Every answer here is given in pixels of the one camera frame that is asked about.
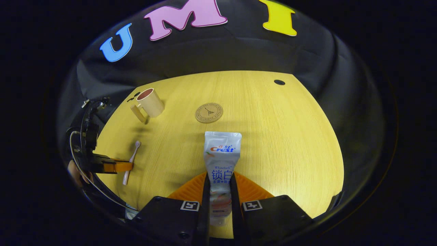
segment yellow letter i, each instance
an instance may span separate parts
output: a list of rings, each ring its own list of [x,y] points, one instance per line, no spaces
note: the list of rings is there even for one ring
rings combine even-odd
[[[291,26],[291,14],[295,14],[292,9],[268,0],[259,1],[267,5],[269,11],[269,21],[263,23],[265,29],[289,36],[296,36],[298,34]]]

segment blue letter u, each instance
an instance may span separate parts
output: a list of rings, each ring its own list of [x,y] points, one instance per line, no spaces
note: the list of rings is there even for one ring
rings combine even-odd
[[[100,50],[103,51],[103,55],[108,61],[114,62],[120,60],[131,49],[132,37],[131,37],[131,33],[129,32],[129,27],[131,25],[132,23],[129,23],[126,26],[122,27],[117,33],[115,33],[116,35],[120,35],[121,42],[123,43],[123,46],[118,51],[115,51],[114,48],[112,47],[111,44],[112,37],[108,38],[100,46]]]

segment cable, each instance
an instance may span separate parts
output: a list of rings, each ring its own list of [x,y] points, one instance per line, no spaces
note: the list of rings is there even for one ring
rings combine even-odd
[[[125,205],[123,205],[123,204],[121,204],[121,203],[118,203],[117,201],[115,201],[115,200],[113,200],[112,198],[110,198],[107,194],[105,194],[102,190],[100,190],[89,178],[88,178],[88,176],[86,176],[85,175],[85,173],[82,171],[82,169],[79,167],[79,164],[78,164],[78,162],[77,162],[77,160],[76,160],[76,157],[74,156],[74,151],[73,151],[73,144],[72,144],[72,138],[73,138],[73,134],[80,134],[80,132],[78,132],[78,131],[73,131],[71,134],[70,134],[70,148],[71,148],[71,155],[73,156],[73,160],[74,160],[74,163],[76,164],[76,167],[79,169],[79,171],[80,171],[80,173],[91,183],[91,184],[93,184],[93,186],[96,188],[96,189],[98,189],[105,197],[107,197],[108,199],[110,199],[111,201],[113,201],[113,202],[115,202],[116,204],[118,204],[118,205],[120,205],[120,206],[122,206],[122,207],[125,207],[125,208],[128,208],[128,209],[131,209],[131,210],[135,210],[135,211],[138,211],[138,210],[136,210],[136,209],[134,209],[134,208],[131,208],[131,207],[127,207],[127,206],[125,206]]]

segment orange gripper pad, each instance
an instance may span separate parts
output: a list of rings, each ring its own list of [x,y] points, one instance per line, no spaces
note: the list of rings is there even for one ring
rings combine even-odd
[[[202,205],[202,194],[205,177],[206,172],[195,176],[192,180],[186,182],[175,192],[171,193],[168,198],[184,201],[198,201],[200,205]]]
[[[237,181],[237,189],[238,189],[238,197],[240,198],[240,205],[243,202],[274,197],[268,191],[264,190],[264,188],[257,185],[254,181],[246,178],[245,176],[237,172],[234,172],[234,174],[235,174],[235,180]]]

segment toothpaste tube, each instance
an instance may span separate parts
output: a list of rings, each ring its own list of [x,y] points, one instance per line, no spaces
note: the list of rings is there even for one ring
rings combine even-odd
[[[210,189],[210,224],[222,226],[232,211],[230,181],[240,158],[241,134],[232,132],[205,132],[203,154]]]

